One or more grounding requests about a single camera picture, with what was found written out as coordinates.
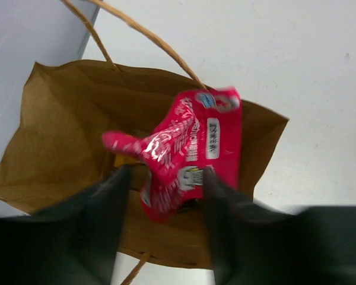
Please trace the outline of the pink candy packet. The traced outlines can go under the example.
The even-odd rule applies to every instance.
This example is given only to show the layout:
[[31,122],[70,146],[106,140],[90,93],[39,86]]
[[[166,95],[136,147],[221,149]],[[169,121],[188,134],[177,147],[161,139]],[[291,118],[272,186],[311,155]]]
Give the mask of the pink candy packet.
[[238,185],[241,98],[234,87],[190,90],[177,95],[163,121],[145,138],[106,132],[102,142],[115,154],[143,162],[150,176],[140,191],[147,216],[164,221],[184,203],[203,197],[204,168]]

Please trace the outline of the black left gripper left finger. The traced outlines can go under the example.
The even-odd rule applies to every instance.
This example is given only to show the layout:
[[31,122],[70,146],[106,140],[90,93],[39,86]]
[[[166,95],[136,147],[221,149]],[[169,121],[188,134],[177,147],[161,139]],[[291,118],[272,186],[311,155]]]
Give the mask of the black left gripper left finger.
[[29,216],[0,218],[0,284],[110,284],[131,171]]

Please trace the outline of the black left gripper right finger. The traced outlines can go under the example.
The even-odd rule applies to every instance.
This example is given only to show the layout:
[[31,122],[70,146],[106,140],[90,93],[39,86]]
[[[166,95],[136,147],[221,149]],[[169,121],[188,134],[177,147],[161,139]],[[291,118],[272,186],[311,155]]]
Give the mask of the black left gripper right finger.
[[356,205],[282,213],[209,168],[203,192],[216,284],[356,284]]

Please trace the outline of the yellow snack packet in bag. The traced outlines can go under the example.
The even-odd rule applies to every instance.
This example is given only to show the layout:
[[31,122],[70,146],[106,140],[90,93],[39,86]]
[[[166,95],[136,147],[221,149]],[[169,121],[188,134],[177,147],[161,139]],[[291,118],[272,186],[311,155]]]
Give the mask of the yellow snack packet in bag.
[[131,156],[126,156],[124,154],[116,154],[113,165],[115,168],[120,168],[121,166],[124,165],[143,166],[144,163],[138,160],[137,158]]

